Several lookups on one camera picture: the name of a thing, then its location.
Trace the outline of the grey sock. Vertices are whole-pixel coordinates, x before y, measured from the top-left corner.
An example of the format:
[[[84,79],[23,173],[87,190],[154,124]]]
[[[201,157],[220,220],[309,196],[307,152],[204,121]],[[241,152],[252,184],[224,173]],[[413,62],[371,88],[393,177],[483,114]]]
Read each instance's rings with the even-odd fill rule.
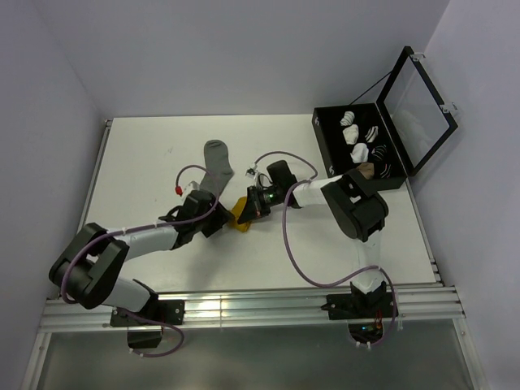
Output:
[[[203,152],[206,173],[201,180],[200,189],[219,197],[234,176],[228,147],[221,140],[210,140],[204,145]]]

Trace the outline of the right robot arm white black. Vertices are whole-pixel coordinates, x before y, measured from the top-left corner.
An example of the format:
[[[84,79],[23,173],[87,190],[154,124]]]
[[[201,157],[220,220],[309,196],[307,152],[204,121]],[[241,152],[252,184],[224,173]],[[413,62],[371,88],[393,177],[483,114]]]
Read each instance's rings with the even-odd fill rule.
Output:
[[[379,308],[386,293],[387,282],[380,267],[380,232],[388,216],[386,201],[371,187],[371,183],[357,169],[325,180],[297,181],[286,161],[279,160],[267,167],[271,185],[264,187],[254,168],[256,184],[247,188],[245,203],[236,217],[239,225],[262,219],[271,208],[285,209],[308,206],[327,206],[339,229],[357,250],[353,277],[349,278],[353,311],[367,317]]]

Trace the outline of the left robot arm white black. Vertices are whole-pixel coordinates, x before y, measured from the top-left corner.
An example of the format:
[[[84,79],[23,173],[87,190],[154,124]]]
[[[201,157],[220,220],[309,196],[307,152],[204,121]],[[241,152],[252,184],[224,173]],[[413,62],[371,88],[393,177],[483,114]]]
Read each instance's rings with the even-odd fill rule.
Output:
[[[233,219],[215,195],[193,190],[182,204],[149,225],[114,231],[88,223],[50,268],[49,280],[68,303],[87,310],[112,306],[119,314],[127,311],[139,324],[158,323],[167,317],[158,294],[138,280],[121,277],[124,263],[179,249],[199,232],[208,238]]]

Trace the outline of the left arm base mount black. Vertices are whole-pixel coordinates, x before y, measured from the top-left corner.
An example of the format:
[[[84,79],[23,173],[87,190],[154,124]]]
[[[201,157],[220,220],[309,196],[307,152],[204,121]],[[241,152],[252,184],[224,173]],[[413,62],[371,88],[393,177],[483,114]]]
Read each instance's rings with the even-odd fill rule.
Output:
[[[139,327],[181,325],[184,321],[185,301],[178,299],[157,300],[147,304],[137,313],[127,314],[122,309],[114,310],[110,317],[112,327]]]

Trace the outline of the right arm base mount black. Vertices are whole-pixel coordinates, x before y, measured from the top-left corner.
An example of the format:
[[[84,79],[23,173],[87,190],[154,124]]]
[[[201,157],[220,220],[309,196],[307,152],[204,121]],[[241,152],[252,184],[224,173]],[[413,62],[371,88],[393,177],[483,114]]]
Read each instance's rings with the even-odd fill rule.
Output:
[[[328,313],[330,320],[375,319],[377,314],[383,319],[391,319],[399,314],[390,292],[377,297],[356,293],[329,294],[320,309]]]

